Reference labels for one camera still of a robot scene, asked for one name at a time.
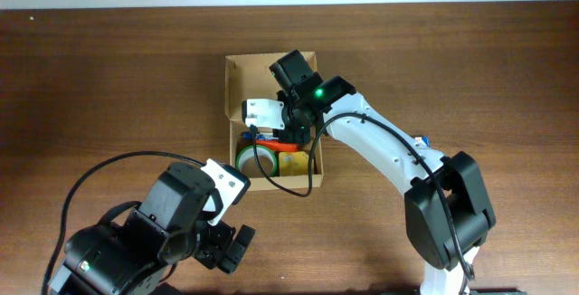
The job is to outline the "yellow sticky note pad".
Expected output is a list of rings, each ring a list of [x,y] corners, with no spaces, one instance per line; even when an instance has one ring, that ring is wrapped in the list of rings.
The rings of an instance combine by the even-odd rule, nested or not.
[[[280,176],[303,176],[308,173],[309,154],[305,151],[280,152],[278,159]]]

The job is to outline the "small white blue box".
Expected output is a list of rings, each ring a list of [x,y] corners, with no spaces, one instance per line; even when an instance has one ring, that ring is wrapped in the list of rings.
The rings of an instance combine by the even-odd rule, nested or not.
[[[416,136],[414,138],[417,142],[424,144],[426,147],[431,145],[431,142],[427,136]]]

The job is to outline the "green tape roll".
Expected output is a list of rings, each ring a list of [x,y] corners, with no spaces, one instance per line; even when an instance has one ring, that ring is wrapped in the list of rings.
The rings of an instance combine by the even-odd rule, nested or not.
[[[235,167],[247,177],[275,176],[278,166],[275,152],[262,145],[244,148],[235,160]]]

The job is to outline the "orange lighter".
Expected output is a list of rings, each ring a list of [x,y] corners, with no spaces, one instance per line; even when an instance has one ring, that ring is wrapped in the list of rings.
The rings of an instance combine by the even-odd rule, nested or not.
[[[257,145],[265,146],[272,151],[278,152],[298,152],[299,145],[294,143],[282,143],[278,140],[268,140],[268,139],[258,139],[256,141]]]

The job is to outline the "blue whiteboard marker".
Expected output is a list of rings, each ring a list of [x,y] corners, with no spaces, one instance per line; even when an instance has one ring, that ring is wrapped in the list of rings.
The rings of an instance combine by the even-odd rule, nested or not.
[[[251,132],[249,132],[249,131],[246,131],[246,132],[243,132],[243,133],[242,133],[242,139],[245,139],[245,140],[254,140],[254,139],[256,139],[256,138],[257,138],[257,137],[254,136],[254,135],[253,135]]]

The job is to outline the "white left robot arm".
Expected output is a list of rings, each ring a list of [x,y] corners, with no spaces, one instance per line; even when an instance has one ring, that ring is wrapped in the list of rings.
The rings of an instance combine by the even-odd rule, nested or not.
[[[237,230],[209,224],[197,200],[192,211],[175,211],[167,226],[141,206],[139,201],[114,206],[61,243],[64,260],[60,266],[49,261],[41,293],[151,294],[189,258],[231,274],[256,234],[247,225]]]

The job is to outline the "brown cardboard box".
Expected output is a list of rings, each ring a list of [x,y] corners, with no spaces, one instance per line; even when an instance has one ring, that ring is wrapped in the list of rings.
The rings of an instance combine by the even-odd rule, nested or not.
[[[300,51],[313,71],[318,70],[315,52]],[[283,57],[286,52],[227,55],[225,57],[225,103],[224,111],[230,120],[230,165],[235,167],[238,153],[251,146],[250,140],[242,138],[242,132],[249,128],[242,122],[242,102],[247,99],[277,99],[280,85],[272,76],[270,66]],[[324,177],[321,140],[317,144],[314,172],[312,177],[313,188],[321,187]],[[249,191],[276,190],[264,177],[250,177]],[[276,183],[302,193],[308,189],[308,176],[275,176]]]

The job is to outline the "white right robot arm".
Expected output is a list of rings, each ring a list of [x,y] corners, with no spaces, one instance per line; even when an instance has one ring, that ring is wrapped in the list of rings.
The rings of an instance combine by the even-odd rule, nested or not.
[[[425,261],[419,292],[469,294],[473,259],[496,223],[477,162],[411,138],[340,77],[323,81],[313,72],[276,80],[291,127],[314,127],[354,149],[402,195],[407,237]]]

